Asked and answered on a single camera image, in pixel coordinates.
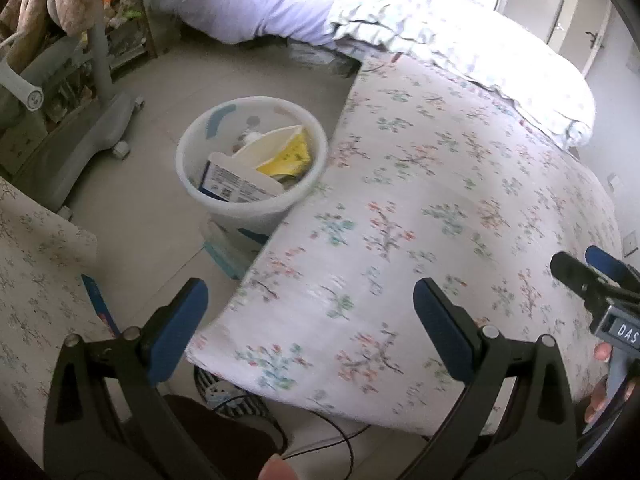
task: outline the metal bolt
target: metal bolt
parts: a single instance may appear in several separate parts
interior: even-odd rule
[[[556,346],[556,340],[553,339],[549,334],[545,334],[542,336],[542,344],[544,346],[548,346],[549,348],[553,348]]]
[[[493,325],[483,326],[482,333],[488,339],[495,339],[500,335],[500,331]]]
[[[122,337],[127,341],[133,341],[140,337],[140,329],[137,326],[130,326],[124,330]]]
[[[69,334],[65,337],[65,346],[76,346],[81,341],[82,338],[78,334]]]

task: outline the white trash bin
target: white trash bin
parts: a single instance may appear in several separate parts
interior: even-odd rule
[[[233,154],[238,137],[247,129],[266,133],[302,124],[308,132],[312,165],[303,179],[284,193],[258,202],[231,203],[198,190],[209,154]],[[235,246],[247,238],[264,243],[287,211],[305,197],[322,175],[328,159],[326,134],[318,120],[297,104],[275,97],[244,97],[204,112],[187,128],[178,143],[175,169],[187,192],[204,205]]]

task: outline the bed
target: bed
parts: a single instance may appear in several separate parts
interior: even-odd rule
[[[579,72],[498,14],[420,1],[336,0],[334,36],[407,54],[364,60],[329,167],[187,356],[271,399],[433,434],[462,384],[414,312],[415,282],[509,338],[553,335],[579,399],[604,368],[549,261],[621,243],[609,196],[566,150],[593,126]]]
[[[337,49],[325,30],[334,0],[154,0],[153,8],[179,16],[222,43],[241,43],[265,35],[281,36]],[[351,50],[347,45],[342,49]]]

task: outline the caster wheel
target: caster wheel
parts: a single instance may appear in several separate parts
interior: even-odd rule
[[[63,205],[60,209],[58,209],[57,215],[65,220],[71,220],[74,212],[71,211],[66,205]]]
[[[111,149],[111,153],[117,160],[123,160],[127,155],[129,155],[130,151],[131,147],[125,140],[121,140]]]
[[[136,98],[135,101],[133,101],[133,110],[135,112],[139,112],[144,107],[145,107],[145,100],[142,97],[138,97]]]

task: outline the tile floor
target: tile floor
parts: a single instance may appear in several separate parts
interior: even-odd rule
[[[175,148],[191,121],[225,100],[271,95],[305,107],[331,134],[352,82],[296,65],[277,46],[241,50],[193,33],[168,54],[117,81],[117,86],[146,101],[125,136],[131,153],[121,162],[109,153],[95,156],[68,205],[72,221],[98,237],[94,277],[120,327],[144,324],[191,276],[209,286],[204,322],[216,317],[237,286],[202,249],[199,225],[206,212],[175,174]],[[168,388],[197,398],[185,361]],[[311,413],[277,403],[270,406],[292,435],[292,450],[335,436],[333,428]],[[336,421],[348,433],[361,427]],[[424,441],[370,428],[354,439],[353,447],[357,467],[352,478],[386,480],[402,472]],[[301,480],[340,479],[348,469],[348,452],[344,445],[335,446],[292,459],[292,465]]]

